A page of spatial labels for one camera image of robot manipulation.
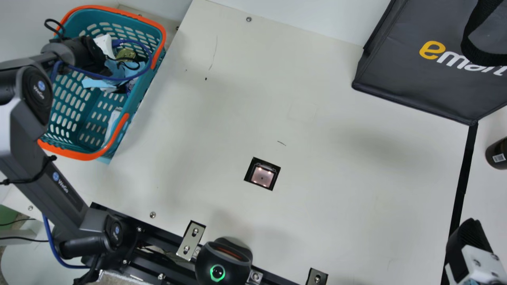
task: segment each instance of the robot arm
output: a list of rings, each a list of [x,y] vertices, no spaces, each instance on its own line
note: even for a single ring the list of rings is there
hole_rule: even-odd
[[[493,253],[479,221],[468,219],[451,235],[446,259],[450,285],[507,284],[505,269]]]
[[[55,247],[69,259],[114,251],[126,227],[90,209],[38,145],[53,103],[48,73],[59,60],[96,73],[105,56],[93,39],[79,37],[52,40],[40,55],[0,63],[0,171],[55,224]]]

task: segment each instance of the barcode label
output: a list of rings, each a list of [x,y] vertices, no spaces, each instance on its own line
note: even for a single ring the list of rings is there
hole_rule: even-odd
[[[507,160],[507,159],[505,159],[505,156],[503,155],[503,153],[493,156],[493,161],[496,163],[498,163],[500,161],[505,161],[505,160]]]

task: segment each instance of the emart logo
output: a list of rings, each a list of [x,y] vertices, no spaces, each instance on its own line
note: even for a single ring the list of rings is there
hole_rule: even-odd
[[[458,69],[465,69],[471,72],[493,72],[494,75],[502,76],[503,72],[507,70],[507,66],[480,66],[470,63],[470,61],[463,55],[457,54],[452,51],[446,51],[444,44],[437,41],[429,41],[422,46],[419,50],[419,54],[430,60],[437,59],[438,63],[444,63],[446,60],[447,66],[453,67],[455,64]]]

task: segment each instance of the blue cloth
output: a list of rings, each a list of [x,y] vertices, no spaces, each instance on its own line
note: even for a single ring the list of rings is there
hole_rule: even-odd
[[[125,62],[125,64],[130,68],[136,68],[138,67],[136,62]],[[136,70],[131,70],[126,68],[123,64],[120,64],[118,66],[118,62],[114,60],[106,60],[104,64],[111,72],[113,73],[111,77],[113,78],[124,78],[129,76],[134,76],[139,73],[139,71],[142,71],[145,67],[144,62],[139,63],[139,68]],[[116,89],[117,86],[120,86],[124,84],[127,81],[112,81],[112,80],[96,80],[91,78],[85,78],[81,81],[84,88],[92,88],[92,87],[98,87],[98,88],[112,88]]]

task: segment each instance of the blue cable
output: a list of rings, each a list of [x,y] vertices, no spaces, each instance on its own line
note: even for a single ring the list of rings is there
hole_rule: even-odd
[[[58,75],[58,69],[60,68],[60,65],[62,65],[62,63],[63,61],[59,60],[53,66],[53,71],[51,72],[51,84],[55,82],[56,76]]]
[[[49,228],[48,218],[44,214],[42,214],[42,220],[44,221],[44,228],[46,229],[46,234],[48,235],[49,246],[51,247],[51,251],[55,256],[56,261],[58,261],[58,263],[60,263],[63,267],[70,269],[89,269],[87,266],[67,264],[60,258],[60,255],[58,255],[58,252],[56,252],[53,236],[51,235],[51,229]]]
[[[111,80],[111,81],[129,81],[131,79],[134,79],[134,78],[137,78],[143,74],[145,74],[148,70],[150,70],[151,68],[151,65],[152,65],[152,53],[151,51],[149,50],[149,48],[144,45],[143,43],[141,42],[138,42],[138,41],[134,41],[134,40],[124,40],[124,39],[120,39],[120,40],[115,40],[113,41],[113,44],[112,46],[113,47],[116,47],[116,46],[119,46],[120,44],[122,43],[133,43],[133,44],[137,44],[139,45],[140,47],[142,47],[144,49],[144,51],[146,51],[146,53],[148,54],[148,64],[146,65],[146,67],[140,71],[139,73],[137,73],[136,75],[132,75],[132,76],[129,76],[129,77],[124,77],[124,78],[114,78],[114,77],[108,77],[108,76],[104,76],[104,75],[100,75],[100,74],[95,74],[95,73],[92,73],[92,72],[88,72],[86,70],[83,70],[83,69],[80,69],[80,68],[77,68],[75,66],[72,66],[72,65],[69,65],[68,68],[74,70],[74,71],[77,71],[77,72],[81,72],[87,76],[90,76],[90,77],[94,77],[94,78],[99,78],[99,79],[102,79],[102,80]]]

